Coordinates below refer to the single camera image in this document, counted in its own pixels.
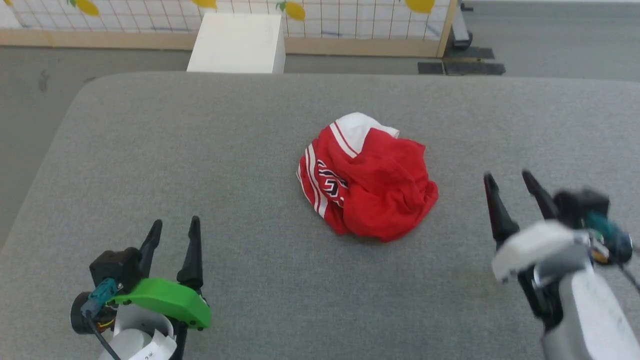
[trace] white stripe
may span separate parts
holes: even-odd
[[[308,168],[309,168],[309,176],[311,178],[311,183],[316,187],[316,190],[318,190],[318,193],[320,194],[320,206],[318,207],[318,213],[320,214],[320,216],[322,218],[324,218],[324,212],[326,211],[326,205],[327,205],[327,199],[326,196],[324,196],[324,194],[322,193],[322,191],[320,191],[320,186],[318,185],[318,180],[316,179],[316,173],[314,172],[314,169],[316,167],[316,154],[314,153],[314,146],[313,145],[309,145],[309,164],[308,164]]]
[[[340,130],[346,142],[356,154],[360,154],[364,141],[367,139],[369,130],[377,129],[397,138],[400,131],[393,127],[380,124],[376,119],[364,115],[363,113],[351,113],[345,115],[334,122],[335,127]]]
[[[316,211],[316,207],[318,204],[318,193],[320,192],[320,190],[318,190],[314,186],[314,182],[311,178],[311,173],[309,172],[309,149],[308,148],[307,148],[307,151],[305,151],[305,167],[307,168],[307,178],[309,179],[309,184],[311,185],[311,189],[313,189],[314,191],[314,201],[311,202],[311,200],[309,200],[309,202],[311,202],[311,205],[314,207],[314,211]]]
[[[333,137],[335,138],[335,141],[338,142],[338,145],[340,145],[340,148],[342,149],[342,151],[344,151],[345,154],[351,156],[352,158],[355,158],[356,155],[358,154],[353,152],[353,150],[349,149],[349,147],[347,146],[347,143],[345,143],[344,139],[342,139],[342,136],[338,131],[338,127],[335,125],[334,122],[332,122],[331,125],[329,125],[329,129],[331,129],[331,132],[333,133]]]
[[[302,183],[302,178],[300,177],[300,164],[298,164],[298,169],[296,170],[296,177],[298,178],[298,181],[300,182],[300,186],[302,187],[302,193],[305,194],[307,201],[311,202],[311,199],[309,199],[309,196],[307,196],[307,192],[305,191],[305,185]]]

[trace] black wheel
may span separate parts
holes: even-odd
[[[469,35],[469,40],[454,41],[453,44],[451,44],[451,47],[458,51],[467,50],[471,46],[471,41],[474,39],[474,34],[471,31],[467,31],[467,34]]]

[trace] yellow lemon decoration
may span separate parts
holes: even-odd
[[[417,13],[431,13],[435,0],[404,0],[406,7]]]
[[[194,4],[198,5],[201,8],[212,8],[217,9],[218,5],[216,4],[216,0],[191,0]]]
[[[298,21],[304,21],[307,13],[302,5],[294,3],[293,1],[282,1],[276,4],[276,8],[280,8],[280,11],[287,12],[287,15]]]
[[[89,16],[100,16],[98,7],[89,0],[67,0],[67,4],[71,4],[71,6],[80,9],[80,11]]]

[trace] white cube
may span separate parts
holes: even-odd
[[[280,15],[206,13],[187,71],[282,74]]]

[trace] gray fabric surface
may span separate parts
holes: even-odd
[[[640,85],[401,76],[124,74],[74,100],[0,253],[0,357],[86,359],[72,300],[106,249],[164,220],[152,275],[175,278],[202,219],[212,327],[186,359],[540,359],[541,324],[493,279],[482,174],[522,225],[540,219],[520,179],[593,185],[638,233]],[[427,145],[440,200],[388,245],[338,237],[294,175],[311,139],[361,111]],[[638,266],[631,266],[636,272]],[[630,323],[640,299],[606,277]]]

